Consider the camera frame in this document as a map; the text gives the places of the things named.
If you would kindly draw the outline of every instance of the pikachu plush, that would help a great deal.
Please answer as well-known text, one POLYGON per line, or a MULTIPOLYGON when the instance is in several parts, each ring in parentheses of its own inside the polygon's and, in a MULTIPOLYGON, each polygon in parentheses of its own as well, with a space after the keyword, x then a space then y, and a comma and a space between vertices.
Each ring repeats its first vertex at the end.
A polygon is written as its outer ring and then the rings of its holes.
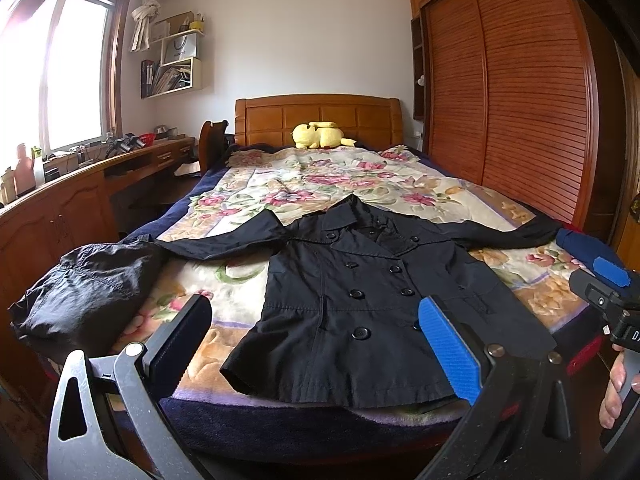
POLYGON ((302 150, 310 148, 335 148, 341 144, 351 146, 356 143, 355 140, 345 139, 342 136, 342 130, 338 129, 337 124, 330 122, 299 124, 291 134, 296 148, 302 150))

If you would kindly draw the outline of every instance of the sliding closet door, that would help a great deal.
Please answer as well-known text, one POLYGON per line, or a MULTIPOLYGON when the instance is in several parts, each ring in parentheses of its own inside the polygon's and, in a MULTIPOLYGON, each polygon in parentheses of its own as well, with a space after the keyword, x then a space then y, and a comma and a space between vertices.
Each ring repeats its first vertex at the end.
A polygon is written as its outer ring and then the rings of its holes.
POLYGON ((482 184, 571 222, 590 116, 576 9, 571 0, 477 1, 488 73, 482 184))
POLYGON ((426 7, 431 57, 430 156, 477 184, 484 159, 482 42, 474 0, 426 7))

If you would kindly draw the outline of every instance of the headboard panel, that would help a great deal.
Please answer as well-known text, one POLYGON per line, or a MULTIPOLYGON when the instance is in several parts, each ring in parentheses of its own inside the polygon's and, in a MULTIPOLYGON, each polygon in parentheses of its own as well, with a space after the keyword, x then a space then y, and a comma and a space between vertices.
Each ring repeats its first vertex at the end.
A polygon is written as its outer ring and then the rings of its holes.
POLYGON ((395 98, 348 94, 294 94, 238 99, 236 143, 293 144, 291 132, 309 121, 333 121, 344 136, 376 150, 402 143, 402 113, 395 98))

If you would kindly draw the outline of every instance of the floral blanket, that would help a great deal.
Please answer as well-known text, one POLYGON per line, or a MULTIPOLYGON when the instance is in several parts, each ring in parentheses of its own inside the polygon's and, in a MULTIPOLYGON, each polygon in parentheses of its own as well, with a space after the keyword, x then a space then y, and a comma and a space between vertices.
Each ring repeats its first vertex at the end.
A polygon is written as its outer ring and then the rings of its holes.
MULTIPOLYGON (((191 199, 188 213, 159 238, 202 238, 233 230, 271 209, 283 224, 324 210, 354 193, 363 202, 433 222, 475 220, 512 230, 532 213, 503 195, 465 180, 450 178, 420 163, 404 146, 375 153, 361 148, 332 150, 287 148, 269 154, 236 152, 216 187, 191 199)), ((551 332, 585 307, 569 291, 568 277, 582 264, 555 243, 526 250, 478 250, 483 260, 551 332)), ((220 374, 229 352, 260 319, 268 254, 195 263, 171 260, 138 315, 114 346, 144 341, 162 322, 173 319, 192 294, 211 300, 212 325, 174 393, 174 398, 213 404, 282 406, 244 396, 220 374)), ((420 406, 359 410, 372 420, 425 425, 460 416, 460 404, 426 413, 420 406)))

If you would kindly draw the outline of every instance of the coat sleeve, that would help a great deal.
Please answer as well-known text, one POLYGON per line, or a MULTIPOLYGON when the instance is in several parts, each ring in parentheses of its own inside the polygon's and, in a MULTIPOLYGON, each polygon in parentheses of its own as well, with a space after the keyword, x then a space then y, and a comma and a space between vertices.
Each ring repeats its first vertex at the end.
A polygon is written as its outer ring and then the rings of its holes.
POLYGON ((465 220, 434 224, 441 235, 455 241, 467 251, 473 249, 526 249, 548 244, 556 238, 562 224, 540 213, 513 231, 498 231, 485 225, 465 220))
POLYGON ((188 260, 218 260, 271 248, 276 253, 288 239, 288 231, 270 209, 263 209, 256 216, 231 232, 207 238, 191 240, 182 238, 173 242, 156 240, 156 244, 176 256, 188 260))

